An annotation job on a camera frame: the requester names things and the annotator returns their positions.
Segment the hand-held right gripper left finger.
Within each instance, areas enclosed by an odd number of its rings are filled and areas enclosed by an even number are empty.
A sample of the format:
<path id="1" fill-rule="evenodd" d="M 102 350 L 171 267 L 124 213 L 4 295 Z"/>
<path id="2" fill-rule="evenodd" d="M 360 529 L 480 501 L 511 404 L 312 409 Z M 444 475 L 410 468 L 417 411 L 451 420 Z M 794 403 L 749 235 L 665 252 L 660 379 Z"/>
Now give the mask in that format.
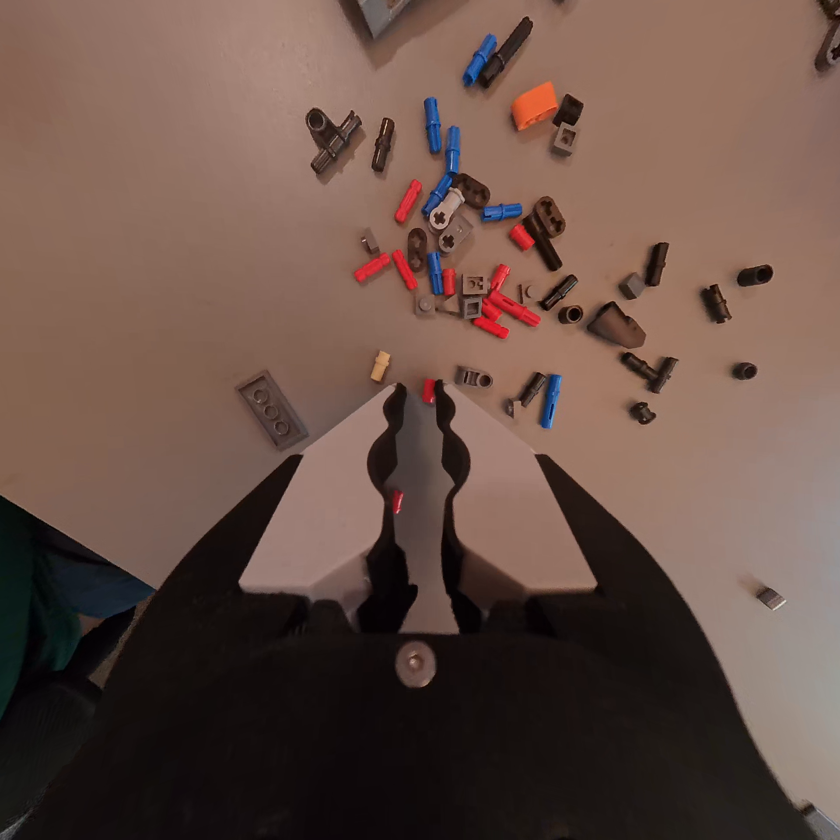
<path id="1" fill-rule="evenodd" d="M 301 454 L 238 584 L 248 594 L 366 599 L 407 588 L 385 483 L 406 387 L 388 385 Z"/>

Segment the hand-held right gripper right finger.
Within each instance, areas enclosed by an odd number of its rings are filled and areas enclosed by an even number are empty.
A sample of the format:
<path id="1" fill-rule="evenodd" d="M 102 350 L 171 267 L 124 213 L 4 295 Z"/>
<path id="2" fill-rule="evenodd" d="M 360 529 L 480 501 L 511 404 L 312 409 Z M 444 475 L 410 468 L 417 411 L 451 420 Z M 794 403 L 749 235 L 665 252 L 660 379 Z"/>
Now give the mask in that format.
<path id="1" fill-rule="evenodd" d="M 456 387 L 435 382 L 449 595 L 590 593 L 597 586 L 536 453 Z"/>

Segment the dark grey flat lego plate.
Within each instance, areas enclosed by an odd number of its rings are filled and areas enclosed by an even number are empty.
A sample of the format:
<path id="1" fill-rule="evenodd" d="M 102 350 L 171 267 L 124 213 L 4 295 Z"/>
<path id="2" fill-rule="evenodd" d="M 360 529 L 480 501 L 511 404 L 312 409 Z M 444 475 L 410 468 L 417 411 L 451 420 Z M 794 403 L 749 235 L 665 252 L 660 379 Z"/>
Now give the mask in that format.
<path id="1" fill-rule="evenodd" d="M 285 451 L 309 438 L 306 426 L 268 371 L 261 371 L 238 384 L 236 392 L 278 451 Z"/>

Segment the pile of loose lego pieces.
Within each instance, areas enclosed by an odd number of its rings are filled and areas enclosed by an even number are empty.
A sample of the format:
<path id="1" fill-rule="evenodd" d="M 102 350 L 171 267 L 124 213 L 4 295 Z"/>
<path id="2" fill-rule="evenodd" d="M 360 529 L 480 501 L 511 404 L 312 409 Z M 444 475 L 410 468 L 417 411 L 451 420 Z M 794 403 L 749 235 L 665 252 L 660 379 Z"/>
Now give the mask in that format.
<path id="1" fill-rule="evenodd" d="M 498 45 L 497 38 L 493 34 L 484 37 L 463 73 L 465 88 L 480 84 L 484 89 L 488 89 L 508 67 L 511 59 L 530 36 L 532 28 L 533 21 L 529 16 L 525 16 L 502 45 Z M 570 93 L 565 94 L 559 104 L 559 109 L 552 119 L 552 124 L 557 127 L 557 131 L 551 151 L 568 157 L 574 151 L 579 137 L 577 129 L 584 104 Z M 423 109 L 427 146 L 430 154 L 438 154 L 444 148 L 438 100 L 434 97 L 426 98 Z M 322 110 L 312 108 L 306 115 L 306 125 L 319 147 L 311 168 L 320 175 L 348 146 L 353 132 L 361 127 L 361 119 L 359 115 L 351 111 L 341 125 L 336 126 Z M 374 144 L 371 163 L 373 172 L 383 173 L 391 151 L 394 130 L 394 121 L 383 118 Z M 398 248 L 391 254 L 385 252 L 379 255 L 373 237 L 370 233 L 365 233 L 362 241 L 369 252 L 376 256 L 353 273 L 357 282 L 364 283 L 393 264 L 403 278 L 406 288 L 410 291 L 416 290 L 417 280 L 414 275 L 422 268 L 425 260 L 433 295 L 446 297 L 448 300 L 455 298 L 456 271 L 454 268 L 444 269 L 441 258 L 450 255 L 472 232 L 469 219 L 461 212 L 462 207 L 471 207 L 479 211 L 479 220 L 485 224 L 521 218 L 521 222 L 511 228 L 510 240 L 523 253 L 536 247 L 548 270 L 554 272 L 562 268 L 562 260 L 552 245 L 552 240 L 562 235 L 565 230 L 565 221 L 552 197 L 542 196 L 534 203 L 528 215 L 523 214 L 520 203 L 491 205 L 489 204 L 491 193 L 487 185 L 460 170 L 460 154 L 460 127 L 450 125 L 446 134 L 443 177 L 430 191 L 422 208 L 427 231 L 432 236 L 431 242 L 429 242 L 426 229 L 415 227 L 407 236 L 407 253 Z M 420 181 L 411 180 L 394 213 L 397 224 L 406 223 L 422 190 Z M 660 284 L 668 251 L 669 243 L 667 242 L 656 243 L 651 248 L 645 277 L 633 273 L 623 280 L 619 287 L 626 299 L 638 299 L 647 288 L 654 288 Z M 541 323 L 539 315 L 503 294 L 501 289 L 509 274 L 509 266 L 499 265 L 489 279 L 483 276 L 464 276 L 461 281 L 463 286 L 459 293 L 460 309 L 455 310 L 456 313 L 460 312 L 463 319 L 469 320 L 479 329 L 502 340 L 509 335 L 509 330 L 503 328 L 498 322 L 505 313 L 530 327 L 538 327 Z M 738 273 L 737 283 L 740 287 L 762 286 L 770 282 L 773 276 L 774 269 L 770 265 L 751 266 Z M 540 307 L 549 312 L 574 289 L 577 283 L 576 276 L 567 276 L 539 302 Z M 721 324 L 731 319 L 731 312 L 718 284 L 703 288 L 700 291 L 700 298 L 712 321 Z M 645 333 L 637 322 L 627 316 L 614 301 L 606 303 L 598 310 L 587 329 L 600 339 L 628 350 L 641 348 L 646 340 Z M 668 357 L 660 366 L 651 367 L 633 353 L 624 353 L 622 356 L 622 363 L 641 376 L 649 392 L 654 394 L 662 392 L 677 362 L 676 359 Z M 527 407 L 545 387 L 540 425 L 543 429 L 551 429 L 557 415 L 561 382 L 562 377 L 558 374 L 546 376 L 539 372 L 535 373 L 523 389 L 519 400 L 507 401 L 506 413 L 514 417 L 517 403 L 521 407 Z"/>

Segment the orange lego piece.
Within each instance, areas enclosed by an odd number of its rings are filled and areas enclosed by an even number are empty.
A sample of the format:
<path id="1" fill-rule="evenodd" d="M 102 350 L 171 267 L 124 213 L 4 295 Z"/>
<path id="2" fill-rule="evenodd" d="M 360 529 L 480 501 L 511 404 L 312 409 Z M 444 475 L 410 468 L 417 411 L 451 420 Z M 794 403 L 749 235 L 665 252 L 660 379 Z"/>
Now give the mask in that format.
<path id="1" fill-rule="evenodd" d="M 554 85 L 547 80 L 513 100 L 510 108 L 511 120 L 516 130 L 522 132 L 553 118 L 559 106 Z"/>

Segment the grey lego panel piece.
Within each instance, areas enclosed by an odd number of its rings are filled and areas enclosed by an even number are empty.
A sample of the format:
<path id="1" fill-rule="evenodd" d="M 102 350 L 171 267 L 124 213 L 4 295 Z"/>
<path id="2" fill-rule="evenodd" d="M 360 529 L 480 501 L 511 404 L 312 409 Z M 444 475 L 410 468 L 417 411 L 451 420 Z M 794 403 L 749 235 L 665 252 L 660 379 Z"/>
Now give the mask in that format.
<path id="1" fill-rule="evenodd" d="M 360 27 L 373 39 L 378 39 L 403 16 L 406 10 L 420 1 L 339 1 L 351 23 Z"/>

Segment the black lego connector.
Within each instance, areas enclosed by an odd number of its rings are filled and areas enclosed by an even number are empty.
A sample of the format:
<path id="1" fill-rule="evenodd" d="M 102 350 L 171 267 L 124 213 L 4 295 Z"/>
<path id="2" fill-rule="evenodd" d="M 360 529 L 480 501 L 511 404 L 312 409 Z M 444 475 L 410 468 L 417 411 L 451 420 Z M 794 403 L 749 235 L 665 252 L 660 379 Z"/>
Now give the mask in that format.
<path id="1" fill-rule="evenodd" d="M 839 62 L 839 1 L 819 1 L 828 20 L 826 36 L 815 56 L 815 69 L 826 72 Z"/>

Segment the person's blue trousers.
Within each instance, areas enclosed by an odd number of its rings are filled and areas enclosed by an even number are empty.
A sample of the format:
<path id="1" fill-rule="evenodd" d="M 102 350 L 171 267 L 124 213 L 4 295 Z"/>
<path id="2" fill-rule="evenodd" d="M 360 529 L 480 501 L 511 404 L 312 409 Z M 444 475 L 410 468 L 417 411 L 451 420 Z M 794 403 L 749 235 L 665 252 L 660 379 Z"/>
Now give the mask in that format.
<path id="1" fill-rule="evenodd" d="M 57 590 L 78 614 L 105 620 L 155 594 L 155 588 L 56 528 L 42 522 L 35 534 Z"/>

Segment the person's green shirt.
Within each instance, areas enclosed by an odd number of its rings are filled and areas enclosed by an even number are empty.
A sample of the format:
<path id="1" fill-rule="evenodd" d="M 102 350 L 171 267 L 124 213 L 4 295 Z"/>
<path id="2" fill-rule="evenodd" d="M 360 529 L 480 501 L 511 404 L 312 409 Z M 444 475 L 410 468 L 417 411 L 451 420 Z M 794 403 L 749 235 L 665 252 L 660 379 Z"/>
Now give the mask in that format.
<path id="1" fill-rule="evenodd" d="M 63 670 L 81 640 L 77 613 L 35 541 L 35 519 L 1 499 L 1 713 L 19 685 Z"/>

